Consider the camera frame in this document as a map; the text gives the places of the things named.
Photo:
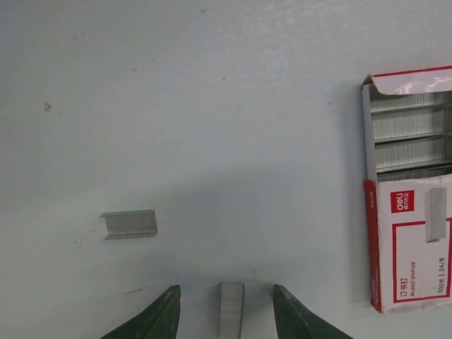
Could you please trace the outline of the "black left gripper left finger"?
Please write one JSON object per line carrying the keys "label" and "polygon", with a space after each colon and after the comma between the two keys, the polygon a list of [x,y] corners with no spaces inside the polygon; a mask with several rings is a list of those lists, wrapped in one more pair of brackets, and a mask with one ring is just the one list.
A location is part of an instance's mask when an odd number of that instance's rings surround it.
{"label": "black left gripper left finger", "polygon": [[175,339],[180,320],[180,301],[180,285],[170,286],[141,313],[102,336],[102,339]]}

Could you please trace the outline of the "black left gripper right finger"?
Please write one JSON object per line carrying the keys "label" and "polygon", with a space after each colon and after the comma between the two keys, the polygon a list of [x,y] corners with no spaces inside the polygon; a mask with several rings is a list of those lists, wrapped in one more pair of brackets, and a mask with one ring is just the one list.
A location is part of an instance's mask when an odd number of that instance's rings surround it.
{"label": "black left gripper right finger", "polygon": [[279,339],[348,338],[348,334],[306,308],[283,285],[273,287],[273,310]]}

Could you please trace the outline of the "grey staple strip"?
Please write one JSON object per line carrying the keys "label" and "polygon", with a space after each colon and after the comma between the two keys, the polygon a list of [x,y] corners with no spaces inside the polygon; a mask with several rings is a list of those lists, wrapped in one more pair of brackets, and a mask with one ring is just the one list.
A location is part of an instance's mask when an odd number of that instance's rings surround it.
{"label": "grey staple strip", "polygon": [[107,212],[100,217],[105,219],[107,226],[105,240],[138,239],[157,234],[157,220],[153,209]]}
{"label": "grey staple strip", "polygon": [[220,286],[218,338],[241,338],[243,309],[244,284],[222,282]]}

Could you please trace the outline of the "red white staple box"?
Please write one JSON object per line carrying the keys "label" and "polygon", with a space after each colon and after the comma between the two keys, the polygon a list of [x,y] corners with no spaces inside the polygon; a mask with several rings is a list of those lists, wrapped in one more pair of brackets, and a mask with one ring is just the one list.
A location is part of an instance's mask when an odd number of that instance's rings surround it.
{"label": "red white staple box", "polygon": [[449,305],[451,67],[367,76],[362,106],[371,305]]}

